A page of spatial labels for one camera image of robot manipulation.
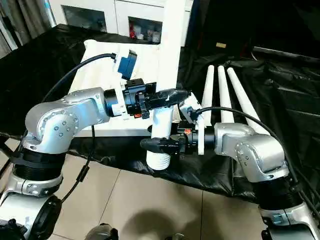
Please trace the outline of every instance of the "black plastic sheet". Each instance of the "black plastic sheet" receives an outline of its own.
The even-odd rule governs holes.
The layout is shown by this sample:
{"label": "black plastic sheet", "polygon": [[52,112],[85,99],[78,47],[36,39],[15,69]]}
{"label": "black plastic sheet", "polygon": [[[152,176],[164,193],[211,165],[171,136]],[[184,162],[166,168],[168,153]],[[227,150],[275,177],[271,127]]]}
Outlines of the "black plastic sheet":
{"label": "black plastic sheet", "polygon": [[[28,110],[39,103],[49,89],[85,52],[83,41],[145,43],[116,34],[59,25],[0,59],[0,135],[19,139],[24,132]],[[320,71],[319,68],[271,60],[232,59],[224,54],[197,57],[181,49],[178,86],[192,90],[202,99],[208,66],[233,67],[260,119],[273,129],[315,187],[319,184],[320,162]],[[219,106],[218,74],[213,86],[213,105]],[[72,79],[59,89],[52,100],[64,96]],[[241,109],[230,82],[232,107]],[[242,117],[235,118],[245,123]],[[220,115],[212,115],[212,123]],[[154,171],[147,166],[146,151],[139,146],[141,137],[97,137],[93,158],[104,165],[152,175],[206,191],[254,201],[250,183],[236,161],[215,155],[172,158],[168,169]],[[69,153],[86,158],[91,150],[89,137],[76,137]]]}

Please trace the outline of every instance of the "white pole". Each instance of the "white pole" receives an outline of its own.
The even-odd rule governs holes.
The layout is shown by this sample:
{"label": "white pole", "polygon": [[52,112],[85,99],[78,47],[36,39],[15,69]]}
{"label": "white pole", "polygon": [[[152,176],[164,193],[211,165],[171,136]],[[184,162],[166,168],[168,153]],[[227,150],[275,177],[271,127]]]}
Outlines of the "white pole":
{"label": "white pole", "polygon": [[[227,73],[230,77],[232,86],[234,88],[236,97],[238,98],[238,101],[241,105],[242,111],[248,115],[251,115],[257,120],[260,120],[256,110],[254,109],[253,105],[251,104],[250,99],[248,98],[246,91],[242,87],[239,78],[237,77],[234,69],[232,67],[229,67],[227,69]],[[259,134],[267,134],[270,135],[267,130],[265,130],[262,126],[256,124],[254,121],[246,118],[246,121],[250,127],[252,127],[257,133]]]}
{"label": "white pole", "polygon": [[[213,65],[210,65],[208,67],[208,72],[206,74],[204,91],[203,91],[202,102],[201,102],[201,106],[203,108],[212,106],[212,95],[214,91],[214,73],[215,73],[215,67]],[[203,116],[204,116],[204,125],[211,126],[211,111],[205,111],[203,113]]]}
{"label": "white pole", "polygon": [[[156,91],[173,89],[177,86],[181,38],[183,33],[186,0],[166,0],[159,50],[158,79]],[[169,138],[173,107],[154,110],[152,138]],[[170,156],[147,151],[146,163],[154,170],[166,169]]]}
{"label": "white pole", "polygon": [[[219,78],[220,106],[225,108],[232,108],[224,66],[218,67],[218,78]],[[221,122],[234,123],[235,119],[234,119],[233,113],[230,111],[221,111]]]}

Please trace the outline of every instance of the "white cylinder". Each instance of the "white cylinder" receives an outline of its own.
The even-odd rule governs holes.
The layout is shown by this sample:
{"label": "white cylinder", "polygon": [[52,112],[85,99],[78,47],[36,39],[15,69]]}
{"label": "white cylinder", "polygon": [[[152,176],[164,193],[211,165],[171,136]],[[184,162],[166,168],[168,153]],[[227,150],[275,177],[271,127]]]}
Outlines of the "white cylinder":
{"label": "white cylinder", "polygon": [[[202,102],[201,102],[201,106],[203,108],[212,106],[212,95],[214,91],[214,73],[215,73],[215,67],[213,65],[210,65],[208,67],[208,72],[206,73],[204,91],[203,91]],[[204,125],[211,126],[211,111],[205,111],[203,113],[203,117],[204,117]]]}
{"label": "white cylinder", "polygon": [[[167,0],[165,2],[156,82],[157,92],[177,86],[185,4],[186,0]],[[172,116],[173,107],[154,110],[152,138],[169,138]],[[164,170],[170,164],[170,156],[148,151],[146,162],[154,170]]]}
{"label": "white cylinder", "polygon": [[[224,66],[218,67],[218,78],[219,78],[219,95],[220,95],[220,106],[225,108],[232,108],[229,89],[227,84],[226,72]],[[234,115],[230,111],[221,111],[221,122],[222,123],[234,123]]]}
{"label": "white cylinder", "polygon": [[[229,67],[227,69],[227,73],[229,75],[229,78],[231,80],[232,86],[234,88],[236,97],[238,98],[238,101],[240,103],[240,106],[242,108],[242,111],[252,117],[254,117],[257,120],[260,120],[256,110],[254,109],[254,106],[252,105],[250,99],[248,98],[246,91],[242,87],[238,76],[236,75],[234,69],[232,67]],[[246,121],[250,127],[252,127],[257,133],[259,134],[267,134],[270,135],[267,130],[265,130],[262,126],[258,125],[254,121],[246,118]]]}

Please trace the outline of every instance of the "beige floor tile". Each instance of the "beige floor tile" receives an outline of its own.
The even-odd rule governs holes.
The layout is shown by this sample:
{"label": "beige floor tile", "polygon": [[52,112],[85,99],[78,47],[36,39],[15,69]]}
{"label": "beige floor tile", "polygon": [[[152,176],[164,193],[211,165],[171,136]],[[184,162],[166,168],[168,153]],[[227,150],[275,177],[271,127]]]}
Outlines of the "beige floor tile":
{"label": "beige floor tile", "polygon": [[[68,156],[63,165],[64,180],[56,195],[61,199],[75,183],[85,159]],[[54,233],[73,240],[83,240],[103,214],[119,171],[97,162],[90,163],[85,180],[64,202]]]}
{"label": "beige floor tile", "polygon": [[[18,145],[19,145],[20,141],[14,140],[12,138],[9,138],[5,144],[12,150],[14,151]],[[4,164],[7,162],[8,157],[2,152],[0,151],[0,168],[2,168],[4,166]],[[6,170],[6,172],[4,173],[3,177],[0,179],[0,192],[5,188],[6,183],[8,181],[10,172],[12,170],[13,165],[11,164],[11,166]]]}
{"label": "beige floor tile", "polygon": [[120,239],[163,240],[182,232],[200,239],[202,191],[152,176],[121,171],[101,222]]}
{"label": "beige floor tile", "polygon": [[265,228],[256,204],[203,192],[202,240],[258,240]]}
{"label": "beige floor tile", "polygon": [[13,138],[9,138],[9,139],[5,142],[5,144],[6,144],[12,151],[16,150],[16,148],[18,147],[19,143],[20,143],[20,141],[15,140],[15,139],[13,139]]}
{"label": "beige floor tile", "polygon": [[48,240],[72,240],[70,238],[64,238],[62,236],[52,234]]}

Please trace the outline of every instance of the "black cable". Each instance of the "black cable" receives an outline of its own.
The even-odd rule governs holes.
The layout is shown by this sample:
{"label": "black cable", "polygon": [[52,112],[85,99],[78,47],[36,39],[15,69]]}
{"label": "black cable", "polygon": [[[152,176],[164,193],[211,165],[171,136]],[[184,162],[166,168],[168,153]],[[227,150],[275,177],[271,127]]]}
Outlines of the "black cable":
{"label": "black cable", "polygon": [[311,190],[311,192],[313,192],[313,194],[315,195],[315,197],[320,200],[320,194],[318,193],[318,191],[312,186],[311,182],[307,179],[307,177],[294,165],[292,164],[294,169],[296,170],[296,172],[300,175],[300,177],[304,180],[304,182],[308,185],[309,189]]}
{"label": "black cable", "polygon": [[[88,58],[87,60],[81,62],[80,64],[78,64],[77,66],[75,66],[74,68],[72,68],[67,74],[65,74],[50,90],[49,92],[44,96],[44,98],[42,99],[42,101],[40,103],[44,103],[45,101],[47,101],[47,99],[55,92],[55,90],[57,90],[57,88],[59,88],[66,80],[68,80],[68,78],[74,73],[76,72],[78,69],[80,69],[81,67],[83,67],[84,65],[87,65],[88,63],[91,63],[95,60],[98,59],[103,59],[103,58],[112,58],[112,59],[116,59],[116,54],[115,53],[104,53],[104,54],[100,54],[97,56],[93,56]],[[25,138],[25,136],[28,134],[28,131],[25,130],[22,138],[21,138],[21,142],[18,146],[18,151],[21,152],[22,150],[22,140]]]}
{"label": "black cable", "polygon": [[[278,136],[267,126],[265,125],[263,122],[261,122],[260,120],[254,118],[253,116],[246,114],[242,111],[233,109],[233,108],[228,108],[228,107],[223,107],[223,106],[211,106],[211,107],[205,107],[202,109],[198,109],[195,111],[196,117],[198,117],[201,113],[206,112],[206,111],[227,111],[227,112],[232,112],[232,113],[236,113],[239,114],[247,119],[252,120],[253,122],[255,122],[256,124],[260,125],[261,127],[263,127],[265,130],[267,130],[270,135],[272,137],[274,137],[281,145],[283,148],[283,152],[284,155],[286,157],[286,161],[288,164],[288,168],[289,171],[291,173],[292,179],[294,181],[295,184],[298,184],[298,178],[295,172],[295,169],[297,170],[297,172],[299,173],[299,175],[301,175],[301,177],[303,178],[303,180],[307,183],[308,187],[311,189],[311,191],[314,193],[314,195],[317,197],[317,199],[320,201],[320,195],[318,194],[317,190],[314,189],[311,185],[311,183],[308,181],[308,179],[306,178],[306,176],[303,175],[302,172],[300,172],[300,170],[298,168],[294,168],[294,164],[291,161],[291,159],[289,158],[288,152],[286,151],[286,149],[284,148],[284,145],[281,143],[280,139],[278,138]],[[316,215],[319,223],[320,223],[320,213],[317,211],[317,208],[313,205],[313,203],[310,201],[310,199],[307,197],[307,195],[305,194],[305,192],[303,190],[299,191],[301,198],[306,202],[306,204],[308,205],[308,207],[313,211],[313,213]]]}
{"label": "black cable", "polygon": [[95,132],[95,126],[91,126],[91,131],[92,131],[92,146],[91,146],[91,151],[87,157],[85,165],[82,167],[81,171],[79,172],[78,177],[76,178],[76,181],[72,188],[68,191],[68,193],[62,198],[61,203],[63,203],[67,198],[72,194],[72,192],[76,189],[78,184],[82,182],[89,170],[89,163],[91,161],[91,158],[95,152],[95,147],[96,147],[96,132]]}
{"label": "black cable", "polygon": [[305,192],[303,190],[301,190],[300,192],[300,197],[305,201],[306,205],[312,210],[312,212],[315,214],[316,218],[319,221],[320,224],[320,213],[318,212],[317,208],[315,207],[315,205],[313,205],[313,203],[310,201],[310,199],[307,197],[307,195],[305,194]]}

